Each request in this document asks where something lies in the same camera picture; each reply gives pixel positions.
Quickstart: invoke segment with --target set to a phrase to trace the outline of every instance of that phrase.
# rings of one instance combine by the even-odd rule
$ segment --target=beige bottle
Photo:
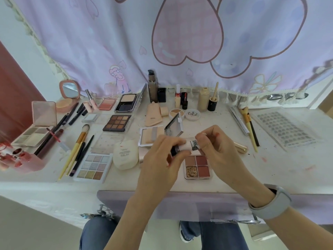
[[[198,111],[204,112],[207,110],[209,96],[210,96],[210,91],[208,88],[204,87],[200,90],[199,101],[198,101]]]

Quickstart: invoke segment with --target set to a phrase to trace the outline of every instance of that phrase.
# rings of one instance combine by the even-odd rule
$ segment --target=purple drawer front
[[[98,199],[122,215],[129,191],[98,191]],[[333,224],[333,195],[292,195],[292,206],[317,224]],[[183,221],[253,220],[247,201],[239,194],[169,192],[152,218]]]

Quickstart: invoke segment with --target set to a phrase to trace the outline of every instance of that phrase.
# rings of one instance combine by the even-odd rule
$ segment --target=white tabletop
[[[196,108],[197,98],[189,98],[189,109]],[[125,140],[133,139],[135,142],[139,139],[140,127],[144,126],[149,98],[146,95],[135,114],[135,120],[126,133]],[[168,93],[169,110],[174,107],[172,95]],[[262,128],[253,121],[254,128],[260,147],[258,153],[254,152],[249,137],[245,136],[235,120],[231,117],[226,105],[218,103],[215,112],[206,111],[201,114],[198,121],[184,120],[184,133],[181,137],[194,137],[198,132],[217,124],[234,141],[246,145],[249,148],[248,153],[241,155],[244,164],[249,171],[261,182],[276,184],[286,188],[292,194],[333,194],[333,167],[332,152],[333,147],[333,120],[324,115],[320,110],[308,110],[306,108],[286,109],[298,120],[306,122],[319,136],[325,139],[325,142],[315,146],[304,146],[295,152],[285,152]],[[113,111],[101,111],[102,115],[112,115]],[[69,147],[73,147],[76,142],[82,126],[83,117],[80,117],[73,126],[66,126],[61,140]],[[163,123],[166,125],[169,117],[163,117]],[[90,127],[87,140],[95,135],[94,144],[100,134],[103,132],[102,124],[93,124]],[[139,166],[135,168],[120,171],[111,166],[104,184],[91,184],[73,181],[72,177],[64,176],[57,181],[61,169],[64,166],[66,158],[60,152],[58,146],[54,146],[45,160],[47,165],[38,172],[22,174],[9,169],[0,173],[1,189],[30,189],[30,190],[64,190],[64,191],[134,191],[137,185],[140,173]],[[178,173],[178,179],[171,189],[173,192],[204,192],[204,193],[234,193],[233,189],[227,186],[223,181],[213,174],[210,180],[186,180],[183,169]]]

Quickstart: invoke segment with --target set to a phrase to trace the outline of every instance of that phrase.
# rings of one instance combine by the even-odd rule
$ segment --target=jeans
[[[83,229],[80,250],[103,250],[116,226],[105,217],[92,218]],[[181,221],[181,229],[187,239],[201,235],[202,250],[248,250],[237,224]]]

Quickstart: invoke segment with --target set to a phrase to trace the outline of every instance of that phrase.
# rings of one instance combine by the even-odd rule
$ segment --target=grey watch band
[[[277,185],[265,184],[269,189],[276,190],[274,199],[267,205],[255,208],[249,203],[250,210],[261,219],[272,219],[281,215],[290,205],[291,197],[283,188]]]

